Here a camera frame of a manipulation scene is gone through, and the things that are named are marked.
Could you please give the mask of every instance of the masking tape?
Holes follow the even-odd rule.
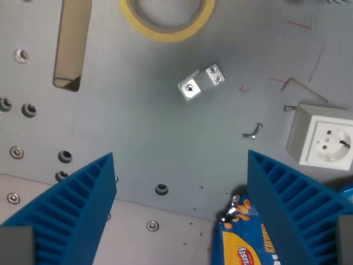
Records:
[[[163,32],[146,24],[131,7],[132,2],[133,0],[120,0],[120,10],[127,21],[142,35],[165,43],[183,41],[193,36],[209,20],[216,5],[216,0],[201,0],[201,10],[190,25],[178,31]]]

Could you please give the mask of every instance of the snack bag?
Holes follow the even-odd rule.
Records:
[[[212,265],[280,265],[278,256],[254,203],[242,195],[237,218],[217,224]]]

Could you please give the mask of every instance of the screw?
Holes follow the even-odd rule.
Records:
[[[288,106],[288,105],[284,105],[283,107],[283,111],[284,112],[289,112],[290,110],[297,110],[298,107],[297,106]]]
[[[217,69],[215,66],[210,67],[210,73],[216,73]]]
[[[215,80],[217,83],[221,83],[223,79],[222,79],[222,77],[217,76]]]
[[[252,138],[255,139],[256,135],[259,133],[259,131],[263,128],[264,126],[261,123],[258,123],[256,126],[255,131],[252,134],[243,134],[244,138]]]
[[[21,159],[23,157],[23,150],[18,146],[13,146],[10,149],[10,155],[15,159]]]
[[[193,87],[191,84],[189,84],[189,85],[186,87],[186,90],[191,92],[191,91],[194,90],[194,87]]]
[[[11,204],[19,204],[20,203],[20,196],[16,193],[9,193],[7,195],[7,201]]]
[[[64,171],[59,171],[55,174],[55,179],[60,182],[63,181],[65,178],[68,177],[68,174]]]

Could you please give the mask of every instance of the white power socket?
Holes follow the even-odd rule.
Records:
[[[352,112],[300,104],[287,151],[300,165],[349,170],[352,142]]]

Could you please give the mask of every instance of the metal surface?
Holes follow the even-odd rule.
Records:
[[[168,20],[180,19],[170,4],[183,1],[144,4]],[[316,69],[311,89],[330,107],[352,110],[352,5],[221,0],[197,34],[166,44],[137,32],[117,0],[93,0],[81,86],[73,93],[52,86],[61,4],[0,1],[0,97],[13,103],[0,115],[3,173],[54,184],[56,172],[71,174],[112,151],[117,198],[210,220],[230,200],[225,193],[246,184],[248,149],[319,181],[351,175],[299,166],[290,157],[294,112],[282,112],[284,104],[323,102],[303,89],[281,92],[283,82],[273,79],[295,76],[307,84]],[[18,47],[30,55],[25,65],[13,58]],[[178,83],[213,63],[226,81],[187,102]],[[36,117],[22,115],[24,103],[36,106]],[[261,137],[239,137],[257,121],[266,124]],[[14,145],[30,154],[20,163],[9,156]],[[72,163],[57,159],[62,150]],[[155,193],[160,183],[169,188],[166,196]]]
[[[288,106],[288,105],[284,105],[283,106],[283,111],[284,112],[289,112],[289,111],[291,111],[291,110],[297,110],[297,106]]]
[[[23,157],[23,150],[21,147],[13,146],[10,149],[10,155],[15,159],[21,159]]]
[[[14,187],[21,203],[0,200],[0,223],[51,186],[0,174],[0,197],[5,198]],[[210,264],[213,222],[120,200],[114,201],[110,212],[113,218],[105,225],[94,265]],[[150,220],[158,220],[158,232],[146,229]]]
[[[258,123],[256,125],[256,128],[254,130],[254,132],[252,134],[243,134],[244,138],[251,138],[253,140],[255,140],[257,134],[259,133],[259,131],[263,128],[264,126],[261,123]]]
[[[155,232],[159,229],[159,223],[157,223],[156,221],[149,221],[146,227],[149,231]]]
[[[20,203],[20,196],[16,193],[9,193],[7,195],[7,201],[11,204],[19,204]]]

